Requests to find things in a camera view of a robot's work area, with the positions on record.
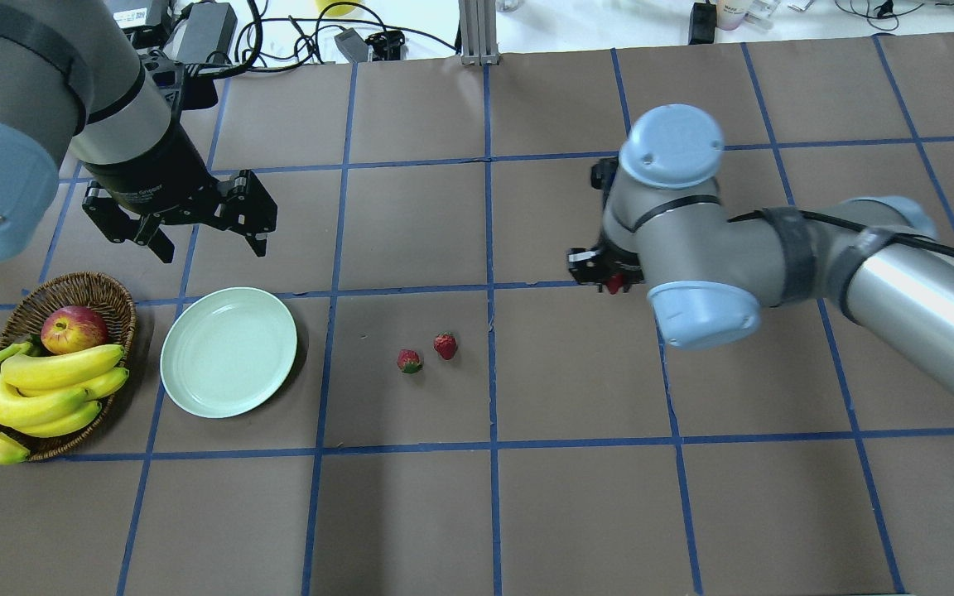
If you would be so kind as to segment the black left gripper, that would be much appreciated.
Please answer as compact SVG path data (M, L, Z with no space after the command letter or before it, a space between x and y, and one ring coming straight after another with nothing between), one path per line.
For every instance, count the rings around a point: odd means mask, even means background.
M269 234L277 229L279 207L258 175L241 170L219 182L180 124L169 125L137 157L86 167L94 178L82 203L88 219L111 243L148 248L165 264L173 262L175 246L163 224L200 223L235 233L255 257L266 256Z

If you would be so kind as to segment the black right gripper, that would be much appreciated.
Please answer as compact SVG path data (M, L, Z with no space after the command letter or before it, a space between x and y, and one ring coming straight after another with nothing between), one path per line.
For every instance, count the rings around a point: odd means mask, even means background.
M629 293L633 286L646 283L636 253L625 252L609 242L598 242L591 248L571 248L567 252L567 271L578 286L594 286L606 293L603 283L610 276L624 276L625 286L618 291Z

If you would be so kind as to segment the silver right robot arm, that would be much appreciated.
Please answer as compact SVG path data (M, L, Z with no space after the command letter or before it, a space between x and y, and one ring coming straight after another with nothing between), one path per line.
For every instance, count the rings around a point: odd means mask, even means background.
M701 350L757 331L765 309L821 299L954 395L954 248L916 201L849 199L730 218L716 179L725 140L704 110L646 112L590 183L600 234L569 275L609 293L644 284L667 344Z

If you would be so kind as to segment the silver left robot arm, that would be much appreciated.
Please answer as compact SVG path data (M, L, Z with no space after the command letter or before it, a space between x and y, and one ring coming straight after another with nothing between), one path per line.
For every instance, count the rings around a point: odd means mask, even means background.
M265 256L275 200L249 170L216 180L179 118L188 84L214 92L249 67L174 63L161 86L102 1L0 1L0 262L30 244L67 155L92 175L82 207L111 243L170 263L163 227L205 225Z

